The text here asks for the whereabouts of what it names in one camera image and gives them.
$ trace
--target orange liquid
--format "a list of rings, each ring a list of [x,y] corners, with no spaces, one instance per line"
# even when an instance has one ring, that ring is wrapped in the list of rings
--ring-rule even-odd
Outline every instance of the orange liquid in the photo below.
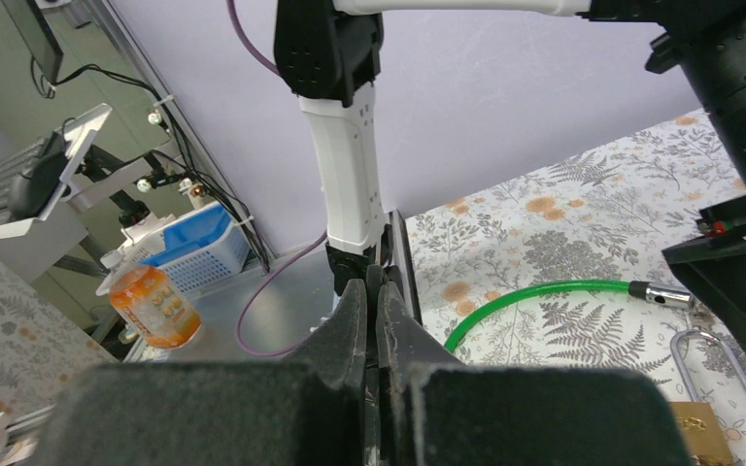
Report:
[[[195,335],[201,317],[163,272],[137,267],[110,288],[110,303],[155,348],[178,348]]]

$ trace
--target robotic arm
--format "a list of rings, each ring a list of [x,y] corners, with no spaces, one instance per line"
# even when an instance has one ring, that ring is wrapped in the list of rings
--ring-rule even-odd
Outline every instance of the robotic arm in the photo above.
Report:
[[[381,12],[408,9],[525,10],[658,23],[666,33],[651,44],[646,69],[660,74],[682,67],[746,183],[746,0],[279,0],[274,54],[313,131],[338,294],[389,255],[373,142],[373,82],[384,39]],[[746,196],[701,215],[704,236],[663,254],[677,279],[746,351]]]

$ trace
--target blue basket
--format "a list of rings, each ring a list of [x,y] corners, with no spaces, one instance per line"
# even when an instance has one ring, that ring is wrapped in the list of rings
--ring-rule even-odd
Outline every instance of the blue basket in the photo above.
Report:
[[[163,234],[164,251],[141,262],[161,269],[182,292],[238,274],[250,251],[222,206],[180,220]]]

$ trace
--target plastic bottle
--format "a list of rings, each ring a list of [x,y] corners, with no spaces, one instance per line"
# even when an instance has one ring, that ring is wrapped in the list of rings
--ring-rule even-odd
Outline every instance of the plastic bottle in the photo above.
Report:
[[[141,264],[118,264],[112,273],[110,304],[148,345],[178,348],[192,339],[201,317],[164,272]]]

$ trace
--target black keyboard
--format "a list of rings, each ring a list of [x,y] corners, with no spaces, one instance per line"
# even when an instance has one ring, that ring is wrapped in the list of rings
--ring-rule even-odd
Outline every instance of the black keyboard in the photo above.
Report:
[[[7,210],[7,201],[13,178],[24,167],[31,166],[45,154],[62,151],[64,144],[58,133],[52,133],[48,138],[40,138],[21,152],[0,161],[0,213]]]

